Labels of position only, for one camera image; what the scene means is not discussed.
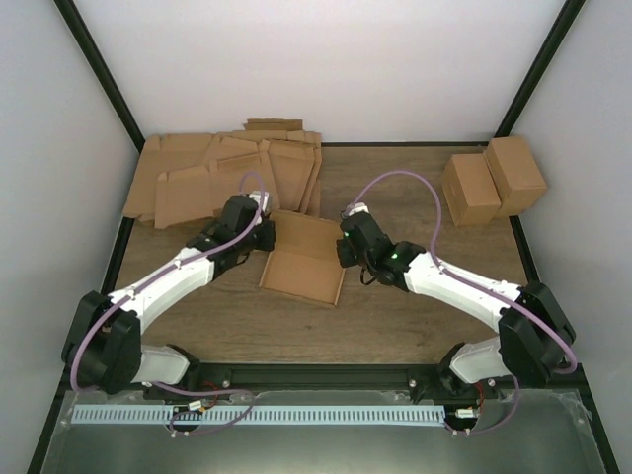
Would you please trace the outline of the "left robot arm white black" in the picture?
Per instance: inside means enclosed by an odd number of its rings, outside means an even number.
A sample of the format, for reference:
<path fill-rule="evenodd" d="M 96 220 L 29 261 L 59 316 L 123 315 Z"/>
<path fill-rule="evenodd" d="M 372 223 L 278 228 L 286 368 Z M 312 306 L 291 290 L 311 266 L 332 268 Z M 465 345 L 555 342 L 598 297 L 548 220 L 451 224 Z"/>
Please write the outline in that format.
<path fill-rule="evenodd" d="M 151 384 L 182 399 L 201 387 L 199 360 L 174 346 L 147 346 L 142 335 L 169 308 L 227 271 L 253 251 L 271 251 L 276 229 L 268 193 L 231 197 L 167 264 L 109 294 L 91 291 L 77 306 L 61 358 L 75 391 L 117 394 L 131 384 Z"/>

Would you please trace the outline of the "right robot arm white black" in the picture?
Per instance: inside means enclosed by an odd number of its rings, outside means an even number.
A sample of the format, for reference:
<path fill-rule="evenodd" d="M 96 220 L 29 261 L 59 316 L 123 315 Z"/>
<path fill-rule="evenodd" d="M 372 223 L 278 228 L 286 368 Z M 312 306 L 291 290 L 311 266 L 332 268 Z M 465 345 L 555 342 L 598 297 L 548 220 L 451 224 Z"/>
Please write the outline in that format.
<path fill-rule="evenodd" d="M 342 267 L 359 266 L 365 285 L 377 281 L 439 300 L 484 323 L 495 337 L 457 344 L 437 369 L 441 391 L 452 398 L 477 382 L 514 376 L 530 388 L 543 388 L 571 367 L 567 349 L 576 332 L 552 291 L 539 281 L 518 285 L 478 276 L 434 257 L 424 247 L 394 243 L 364 204 L 342 215 L 337 242 Z"/>

